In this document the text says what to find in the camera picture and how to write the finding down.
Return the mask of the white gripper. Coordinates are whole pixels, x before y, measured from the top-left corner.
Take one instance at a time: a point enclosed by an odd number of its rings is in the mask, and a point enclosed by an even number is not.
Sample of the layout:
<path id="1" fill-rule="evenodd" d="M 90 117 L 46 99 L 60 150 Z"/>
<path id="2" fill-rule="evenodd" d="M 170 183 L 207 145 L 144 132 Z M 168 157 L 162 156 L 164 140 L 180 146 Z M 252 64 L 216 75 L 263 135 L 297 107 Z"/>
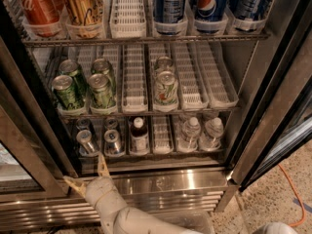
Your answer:
<path id="1" fill-rule="evenodd" d="M 67 175 L 63 179 L 80 196 L 86 197 L 86 201 L 95 209 L 101 207 L 118 209 L 121 204 L 121 195 L 110 178 L 105 157 L 102 153 L 97 156 L 97 174 L 101 177 L 92 180 L 88 185 L 79 178 Z"/>

